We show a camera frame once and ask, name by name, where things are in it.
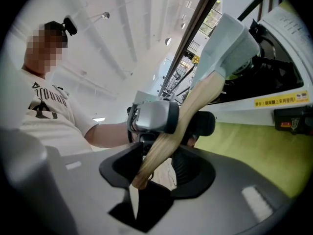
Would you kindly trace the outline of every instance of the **yellow label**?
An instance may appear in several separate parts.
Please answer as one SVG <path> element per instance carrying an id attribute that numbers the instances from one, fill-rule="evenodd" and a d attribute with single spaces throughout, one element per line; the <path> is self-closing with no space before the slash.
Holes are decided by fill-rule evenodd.
<path id="1" fill-rule="evenodd" d="M 198 64 L 199 63 L 199 60 L 200 60 L 200 57 L 197 56 L 197 55 L 194 55 L 194 57 L 192 58 L 191 62 L 193 64 Z"/>
<path id="2" fill-rule="evenodd" d="M 309 102 L 309 94 L 307 91 L 290 93 L 279 96 L 263 97 L 254 100 L 254 107 L 267 107 L 275 105 L 286 105 Z"/>

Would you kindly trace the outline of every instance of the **window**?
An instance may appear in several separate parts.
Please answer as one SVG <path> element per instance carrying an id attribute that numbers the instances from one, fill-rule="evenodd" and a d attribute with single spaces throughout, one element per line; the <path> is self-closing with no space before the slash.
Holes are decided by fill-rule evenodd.
<path id="1" fill-rule="evenodd" d="M 188 47 L 188 50 L 193 53 L 193 54 L 196 54 L 197 50 L 198 50 L 198 47 L 200 45 L 198 43 L 196 43 L 195 41 L 192 41 L 190 46 Z"/>
<path id="2" fill-rule="evenodd" d="M 216 1 L 213 5 L 213 8 L 210 10 L 209 14 L 204 19 L 200 31 L 203 32 L 205 35 L 209 35 L 212 31 L 214 31 L 214 27 L 219 22 L 222 14 L 221 14 L 221 2 Z"/>

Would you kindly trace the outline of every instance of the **warning sticker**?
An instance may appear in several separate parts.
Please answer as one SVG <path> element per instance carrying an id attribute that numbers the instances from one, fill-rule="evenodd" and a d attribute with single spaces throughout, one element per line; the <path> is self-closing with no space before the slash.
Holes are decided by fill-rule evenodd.
<path id="1" fill-rule="evenodd" d="M 279 96 L 263 97 L 254 100 L 254 107 L 267 107 L 275 105 L 286 105 L 309 102 L 309 94 L 307 91 L 290 93 Z"/>
<path id="2" fill-rule="evenodd" d="M 284 128 L 290 128 L 291 127 L 291 122 L 281 122 L 280 127 Z"/>

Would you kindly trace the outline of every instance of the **ceiling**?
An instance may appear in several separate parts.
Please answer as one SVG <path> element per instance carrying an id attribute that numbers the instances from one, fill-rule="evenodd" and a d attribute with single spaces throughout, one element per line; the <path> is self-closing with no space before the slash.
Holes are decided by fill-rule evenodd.
<path id="1" fill-rule="evenodd" d="M 38 24 L 61 23 L 70 15 L 78 33 L 69 37 L 65 60 L 48 79 L 73 93 L 90 116 L 99 116 L 108 113 L 108 104 L 123 107 L 114 104 L 126 97 L 125 91 L 136 92 L 152 82 L 167 53 L 175 53 L 187 28 L 180 25 L 189 22 L 198 2 L 30 0 L 17 16 L 6 46 L 20 68 L 26 39 Z M 109 12 L 109 19 L 102 18 L 104 12 Z M 170 46 L 164 43 L 168 37 Z"/>

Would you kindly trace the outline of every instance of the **green floor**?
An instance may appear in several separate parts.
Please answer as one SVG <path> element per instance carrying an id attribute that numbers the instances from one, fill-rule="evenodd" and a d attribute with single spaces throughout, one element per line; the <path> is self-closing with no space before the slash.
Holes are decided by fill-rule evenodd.
<path id="1" fill-rule="evenodd" d="M 243 161 L 289 197 L 303 190 L 313 168 L 313 137 L 271 126 L 216 123 L 213 135 L 200 137 L 196 148 Z"/>

